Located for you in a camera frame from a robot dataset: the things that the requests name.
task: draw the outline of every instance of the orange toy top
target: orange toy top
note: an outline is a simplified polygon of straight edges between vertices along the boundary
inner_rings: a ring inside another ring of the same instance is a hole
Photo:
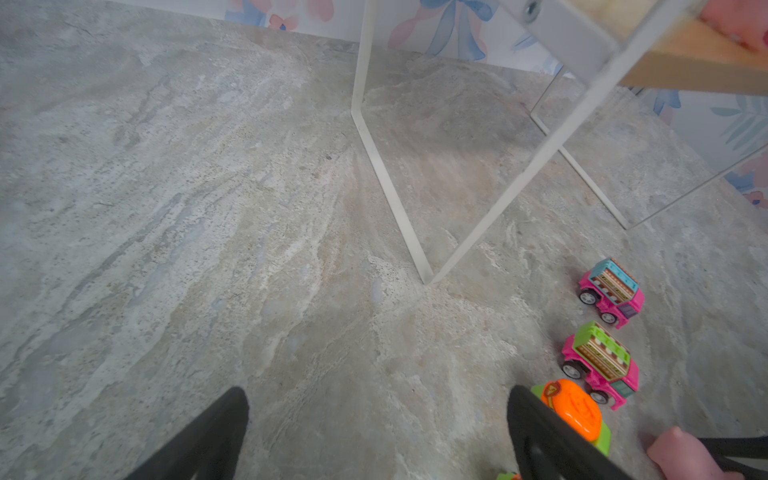
[[[598,404],[571,380],[560,379],[557,382],[548,382],[541,394],[541,401],[553,409],[587,442],[594,442],[600,436],[603,415],[600,413]]]

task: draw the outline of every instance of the orange and green toy car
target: orange and green toy car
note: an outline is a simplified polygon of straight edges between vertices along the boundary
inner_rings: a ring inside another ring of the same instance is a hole
[[[598,404],[580,386],[571,380],[560,379],[543,386],[537,385],[531,391],[584,440],[603,452],[603,455],[608,455],[611,430],[603,422]]]

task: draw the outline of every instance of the toy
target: toy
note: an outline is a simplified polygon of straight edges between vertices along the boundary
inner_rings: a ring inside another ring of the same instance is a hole
[[[738,472],[723,473],[699,439],[680,427],[659,435],[648,449],[648,456],[659,465],[667,480],[744,479]]]
[[[600,310],[600,318],[616,329],[626,325],[630,318],[640,313],[645,295],[637,282],[616,263],[607,258],[584,274],[578,283],[579,299]]]
[[[701,19],[736,43],[768,51],[768,2],[765,0],[710,0]]]
[[[589,396],[602,405],[613,397],[613,410],[637,391],[637,365],[624,348],[597,322],[583,325],[563,346],[563,373],[572,379],[584,378],[592,387]]]
[[[534,395],[554,410],[584,440],[590,442],[603,455],[611,446],[611,430],[603,422],[603,415],[589,395],[568,379],[548,382],[531,388]]]

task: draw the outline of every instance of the wall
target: wall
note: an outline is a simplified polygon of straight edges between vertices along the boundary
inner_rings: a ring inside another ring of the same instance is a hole
[[[358,41],[363,0],[123,0],[311,35]],[[558,61],[517,24],[498,0],[380,0],[376,43],[468,61],[554,74]],[[768,98],[652,91],[644,100],[714,171],[768,144]],[[727,180],[768,209],[768,154]]]

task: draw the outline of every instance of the pink toy truck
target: pink toy truck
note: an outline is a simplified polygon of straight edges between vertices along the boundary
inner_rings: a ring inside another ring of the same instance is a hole
[[[597,322],[589,322],[569,336],[563,355],[563,373],[574,380],[583,378],[592,388],[589,396],[601,405],[613,398],[611,409],[618,410],[637,391],[637,365],[627,349]]]
[[[622,269],[616,260],[607,258],[584,274],[578,283],[579,299],[600,310],[600,318],[616,329],[626,325],[640,313],[645,295],[634,278]]]

